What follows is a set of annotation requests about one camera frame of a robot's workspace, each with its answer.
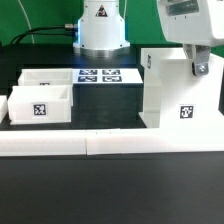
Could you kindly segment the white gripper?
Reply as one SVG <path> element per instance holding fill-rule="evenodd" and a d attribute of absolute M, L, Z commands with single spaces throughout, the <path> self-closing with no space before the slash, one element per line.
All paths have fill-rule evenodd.
<path fill-rule="evenodd" d="M 224 45 L 224 0 L 157 0 L 157 9 L 165 39 L 194 44 L 193 74 L 207 75 L 209 46 Z"/>

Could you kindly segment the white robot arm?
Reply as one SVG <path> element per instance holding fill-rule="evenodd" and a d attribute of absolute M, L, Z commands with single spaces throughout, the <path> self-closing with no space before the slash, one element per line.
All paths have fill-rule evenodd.
<path fill-rule="evenodd" d="M 224 0 L 155 0 L 165 39 L 183 45 L 193 74 L 209 73 L 209 56 L 224 45 Z M 112 57 L 129 49 L 119 0 L 84 0 L 73 49 L 78 54 Z"/>

